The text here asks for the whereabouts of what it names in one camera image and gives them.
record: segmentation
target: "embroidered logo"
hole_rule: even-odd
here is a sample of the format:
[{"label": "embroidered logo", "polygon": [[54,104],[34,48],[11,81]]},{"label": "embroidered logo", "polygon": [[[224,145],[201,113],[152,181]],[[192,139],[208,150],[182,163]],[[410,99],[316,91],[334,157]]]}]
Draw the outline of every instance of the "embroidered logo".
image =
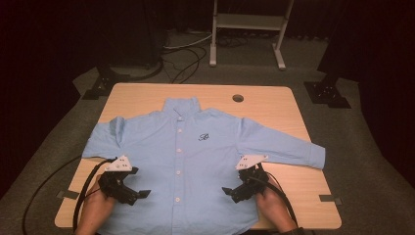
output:
[{"label": "embroidered logo", "polygon": [[208,133],[206,133],[206,134],[201,134],[201,136],[199,136],[199,141],[202,141],[202,140],[207,140],[208,139]]}]

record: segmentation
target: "white metal frame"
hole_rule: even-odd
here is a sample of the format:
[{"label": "white metal frame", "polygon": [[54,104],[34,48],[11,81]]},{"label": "white metal frame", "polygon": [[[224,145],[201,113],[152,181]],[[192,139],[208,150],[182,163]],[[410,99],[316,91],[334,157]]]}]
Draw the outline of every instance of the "white metal frame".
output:
[{"label": "white metal frame", "polygon": [[211,30],[210,43],[210,60],[209,65],[215,67],[216,61],[216,31],[219,27],[227,28],[246,28],[246,29],[262,29],[280,31],[276,43],[272,43],[275,58],[280,70],[285,70],[283,57],[281,55],[280,47],[284,38],[284,33],[287,28],[291,9],[293,8],[294,0],[289,0],[289,4],[284,16],[255,16],[255,15],[237,15],[237,14],[218,14],[217,0],[214,0],[213,5],[213,23]]}]

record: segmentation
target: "shirt collar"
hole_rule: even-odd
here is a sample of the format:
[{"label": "shirt collar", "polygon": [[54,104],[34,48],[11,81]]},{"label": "shirt collar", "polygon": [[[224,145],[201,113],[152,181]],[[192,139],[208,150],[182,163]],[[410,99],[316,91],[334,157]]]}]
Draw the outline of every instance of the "shirt collar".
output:
[{"label": "shirt collar", "polygon": [[172,99],[167,98],[164,102],[162,111],[174,118],[186,118],[194,115],[201,110],[199,100],[196,97],[191,99]]}]

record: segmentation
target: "blue shirt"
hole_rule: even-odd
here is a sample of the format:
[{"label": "blue shirt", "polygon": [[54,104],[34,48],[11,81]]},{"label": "blue shirt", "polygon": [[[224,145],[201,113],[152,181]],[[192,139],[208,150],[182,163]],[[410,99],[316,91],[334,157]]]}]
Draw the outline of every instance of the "blue shirt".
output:
[{"label": "blue shirt", "polygon": [[249,118],[201,110],[197,98],[166,99],[162,111],[98,123],[83,157],[126,155],[139,168],[124,184],[152,190],[134,206],[116,204],[101,234],[240,234],[257,222],[254,197],[235,204],[242,155],[322,168],[324,148]]}]

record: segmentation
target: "hand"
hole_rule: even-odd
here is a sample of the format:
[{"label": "hand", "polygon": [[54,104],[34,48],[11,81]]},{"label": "hand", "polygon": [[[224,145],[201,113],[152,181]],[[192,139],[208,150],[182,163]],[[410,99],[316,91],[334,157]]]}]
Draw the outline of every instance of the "hand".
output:
[{"label": "hand", "polygon": [[[281,190],[274,180],[269,179],[268,182]],[[287,206],[277,193],[266,187],[263,194],[257,193],[255,197],[259,211],[275,225],[280,233],[297,228],[287,211]]]},{"label": "hand", "polygon": [[95,235],[113,212],[116,199],[107,197],[101,190],[97,179],[91,189],[86,193],[83,202],[82,215],[75,231],[75,235]]}]

